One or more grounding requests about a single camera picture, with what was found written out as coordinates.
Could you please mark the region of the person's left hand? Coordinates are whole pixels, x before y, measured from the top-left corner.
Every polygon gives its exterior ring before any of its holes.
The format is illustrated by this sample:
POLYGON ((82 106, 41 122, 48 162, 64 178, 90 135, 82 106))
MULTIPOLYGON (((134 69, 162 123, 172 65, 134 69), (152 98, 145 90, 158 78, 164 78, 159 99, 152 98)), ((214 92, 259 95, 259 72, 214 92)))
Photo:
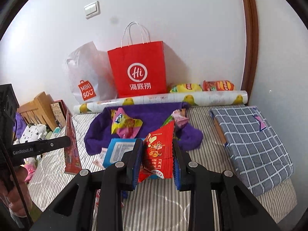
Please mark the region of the person's left hand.
MULTIPOLYGON (((15 170, 15 173, 27 208, 28 210, 31 210, 32 199, 25 183, 25 179, 28 176, 28 171, 24 167, 20 166, 15 170)), ((12 214, 21 218, 26 217, 26 211, 16 186, 8 192, 4 183, 1 181, 1 199, 5 201, 5 205, 11 210, 12 214)))

